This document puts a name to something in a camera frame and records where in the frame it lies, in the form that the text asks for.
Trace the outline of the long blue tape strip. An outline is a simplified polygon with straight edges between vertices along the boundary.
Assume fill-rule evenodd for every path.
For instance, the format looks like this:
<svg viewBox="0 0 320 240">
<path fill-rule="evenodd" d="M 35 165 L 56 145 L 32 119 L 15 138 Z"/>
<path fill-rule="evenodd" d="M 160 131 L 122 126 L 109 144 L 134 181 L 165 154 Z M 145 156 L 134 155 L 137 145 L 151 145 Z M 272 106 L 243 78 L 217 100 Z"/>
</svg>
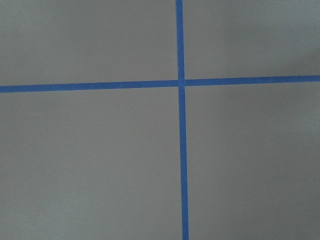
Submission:
<svg viewBox="0 0 320 240">
<path fill-rule="evenodd" d="M 189 206 L 188 206 L 188 161 L 187 161 L 187 128 L 186 128 L 186 79 L 184 52 L 184 19 L 183 1 L 177 0 L 176 6 L 176 39 L 177 39 L 177 76 L 178 76 L 178 110 L 179 110 L 179 145 L 180 145 L 180 185 L 181 185 L 181 223 L 182 239 L 189 239 Z"/>
</svg>

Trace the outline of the crossing blue tape strip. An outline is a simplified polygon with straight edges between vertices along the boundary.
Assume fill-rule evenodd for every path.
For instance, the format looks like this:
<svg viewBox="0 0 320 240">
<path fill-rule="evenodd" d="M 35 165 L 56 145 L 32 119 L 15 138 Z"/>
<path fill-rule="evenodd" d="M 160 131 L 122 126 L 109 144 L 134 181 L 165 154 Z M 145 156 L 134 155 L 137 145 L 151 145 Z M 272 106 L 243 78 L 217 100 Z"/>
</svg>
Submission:
<svg viewBox="0 0 320 240">
<path fill-rule="evenodd" d="M 250 85 L 250 84 L 279 84 L 279 83 L 309 83 L 319 82 L 319 75 L 302 76 L 265 76 L 265 77 L 231 77 L 187 79 L 186 87 L 222 86 L 222 85 Z M 31 84 L 1 86 L 0 92 L 28 93 L 28 92 L 62 92 L 86 90 L 113 90 L 113 89 L 143 89 L 143 88 L 175 88 L 178 80 L 148 80 L 126 82 L 93 82 L 93 83 L 64 83 L 64 84 Z"/>
</svg>

